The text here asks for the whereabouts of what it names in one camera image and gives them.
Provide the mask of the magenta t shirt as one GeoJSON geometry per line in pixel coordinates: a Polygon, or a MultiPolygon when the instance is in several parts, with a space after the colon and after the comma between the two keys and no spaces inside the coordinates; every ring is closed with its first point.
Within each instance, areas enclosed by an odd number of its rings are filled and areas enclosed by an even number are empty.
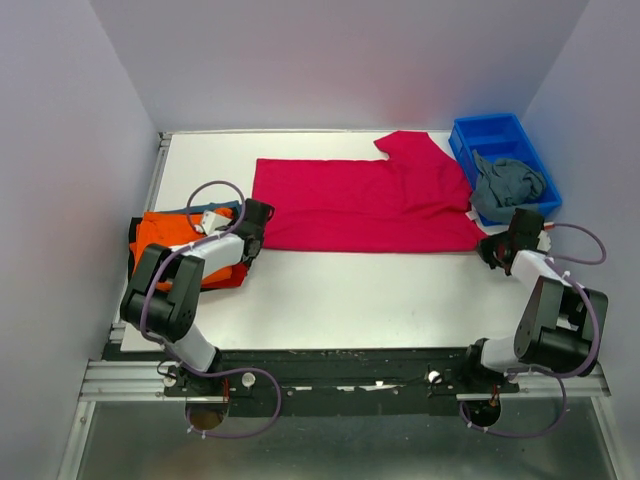
{"type": "Polygon", "coordinates": [[[252,196],[274,207],[269,249],[348,253],[470,252],[485,233],[471,187],[426,132],[375,140],[379,160],[256,162],[252,196]]]}

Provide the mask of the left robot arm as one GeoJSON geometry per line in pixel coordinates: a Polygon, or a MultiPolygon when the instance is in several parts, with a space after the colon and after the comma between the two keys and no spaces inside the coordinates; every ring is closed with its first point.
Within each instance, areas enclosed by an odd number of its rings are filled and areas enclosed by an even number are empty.
{"type": "Polygon", "coordinates": [[[206,210],[196,239],[145,246],[128,281],[120,318],[180,361],[201,395],[214,393],[222,380],[221,352],[195,325],[202,284],[223,270],[248,269],[274,213],[273,206],[251,198],[230,216],[206,210]]]}

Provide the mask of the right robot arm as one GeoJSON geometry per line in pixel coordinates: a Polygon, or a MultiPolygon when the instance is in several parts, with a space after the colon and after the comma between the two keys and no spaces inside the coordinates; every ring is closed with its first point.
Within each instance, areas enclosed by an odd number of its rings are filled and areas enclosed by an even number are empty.
{"type": "Polygon", "coordinates": [[[500,376],[531,369],[558,378],[585,377],[597,364],[608,296],[584,287],[539,248],[544,217],[517,208],[508,229],[476,247],[492,269],[500,268],[530,293],[515,333],[481,338],[467,348],[460,379],[480,392],[500,376]]]}

